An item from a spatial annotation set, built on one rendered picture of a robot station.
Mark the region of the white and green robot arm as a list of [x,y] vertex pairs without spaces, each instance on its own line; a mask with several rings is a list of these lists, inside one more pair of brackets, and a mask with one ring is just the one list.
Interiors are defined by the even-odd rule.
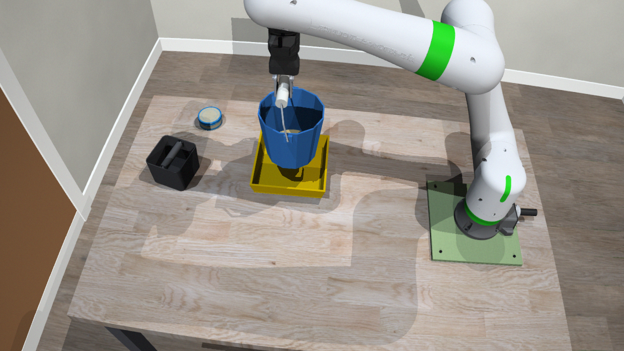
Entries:
[[334,41],[465,93],[474,179],[454,209],[462,233],[514,233],[538,209],[515,201],[527,176],[504,102],[504,55],[484,0],[451,0],[440,22],[355,0],[243,0],[256,24]]

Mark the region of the round tin with cream lid and blue rim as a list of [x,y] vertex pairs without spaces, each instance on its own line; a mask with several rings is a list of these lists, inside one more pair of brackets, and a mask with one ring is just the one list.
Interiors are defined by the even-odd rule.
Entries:
[[198,113],[198,121],[203,130],[217,130],[223,123],[221,110],[216,107],[203,108]]

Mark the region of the yellow shallow tray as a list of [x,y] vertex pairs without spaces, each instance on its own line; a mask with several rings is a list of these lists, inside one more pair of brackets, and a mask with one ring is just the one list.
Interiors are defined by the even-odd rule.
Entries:
[[270,160],[260,130],[250,187],[254,193],[322,198],[326,191],[329,135],[320,135],[315,157],[297,168],[282,168]]

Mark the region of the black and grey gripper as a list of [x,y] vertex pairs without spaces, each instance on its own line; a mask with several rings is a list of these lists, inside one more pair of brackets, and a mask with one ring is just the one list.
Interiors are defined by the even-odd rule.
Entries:
[[299,74],[300,33],[268,28],[269,73],[274,80],[274,97],[279,88],[278,75],[289,75],[289,98],[293,96],[294,77]]

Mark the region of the blue bucket with metal handle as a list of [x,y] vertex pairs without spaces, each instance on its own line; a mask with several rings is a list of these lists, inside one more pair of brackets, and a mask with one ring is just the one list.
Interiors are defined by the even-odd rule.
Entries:
[[271,162],[296,170],[316,155],[325,106],[317,95],[294,82],[289,98],[289,78],[280,74],[276,97],[273,91],[260,101],[257,117]]

